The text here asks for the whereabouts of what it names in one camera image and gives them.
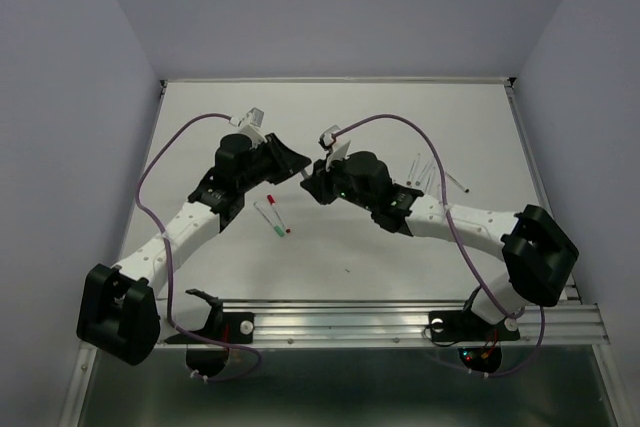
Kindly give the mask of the dark red capped pen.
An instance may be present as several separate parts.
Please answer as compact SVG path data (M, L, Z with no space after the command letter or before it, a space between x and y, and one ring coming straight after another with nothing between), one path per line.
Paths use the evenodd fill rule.
M413 160L412 160L412 163L411 163L411 166L410 166L410 169L409 169L409 173L408 173L407 178L406 178L406 185L407 186L412 186L414 184L414 182L417 180L420 161L421 161L421 154L417 153L414 156Z

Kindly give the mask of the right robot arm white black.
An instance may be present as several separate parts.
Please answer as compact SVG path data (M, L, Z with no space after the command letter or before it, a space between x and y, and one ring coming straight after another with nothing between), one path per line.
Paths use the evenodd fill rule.
M484 252L505 265L492 281L480 280L460 313L463 331L482 337L528 305L554 307L579 251L542 207L490 212L447 205L420 190L392 181L371 152L318 160L301 187L321 205L337 199L367 210L383 230L409 237L445 240L460 252Z

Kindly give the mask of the green white pen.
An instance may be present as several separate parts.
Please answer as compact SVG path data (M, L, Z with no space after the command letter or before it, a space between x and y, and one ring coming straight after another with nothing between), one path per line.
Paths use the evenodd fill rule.
M269 224L270 228L280 238L283 238L286 235L286 233L282 229L282 227L279 224L277 224L274 220L271 219L271 217L267 214L266 210L264 209L264 207L261 204L259 204L258 202L254 202L253 206L256 209L256 211L261 215L261 217Z

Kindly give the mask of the purple capped pen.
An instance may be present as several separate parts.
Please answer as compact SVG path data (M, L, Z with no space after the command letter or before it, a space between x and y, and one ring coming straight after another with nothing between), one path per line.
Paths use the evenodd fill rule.
M424 192L426 194L429 194L431 192L431 189L434 187L434 184L436 182L436 169L435 168L431 168L429 170L429 173L426 177L426 181L424 184Z

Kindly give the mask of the grey pen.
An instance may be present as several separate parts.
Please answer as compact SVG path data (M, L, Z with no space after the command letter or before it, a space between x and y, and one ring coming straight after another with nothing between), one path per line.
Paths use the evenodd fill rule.
M415 181L415 185L416 186L422 186L426 180L427 177L430 175L431 170L433 169L433 166L435 164L435 159L431 158L426 164L425 166L422 168L422 170L420 171L416 181Z

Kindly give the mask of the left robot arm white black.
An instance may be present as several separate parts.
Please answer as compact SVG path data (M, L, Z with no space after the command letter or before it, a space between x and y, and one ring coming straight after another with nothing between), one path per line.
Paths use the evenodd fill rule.
M224 136L213 166L158 234L113 266L98 264L85 278L76 334L120 360L137 365L175 327L169 316L173 275L207 242L222 233L245 206L247 192L278 185L311 163L269 134L259 143Z

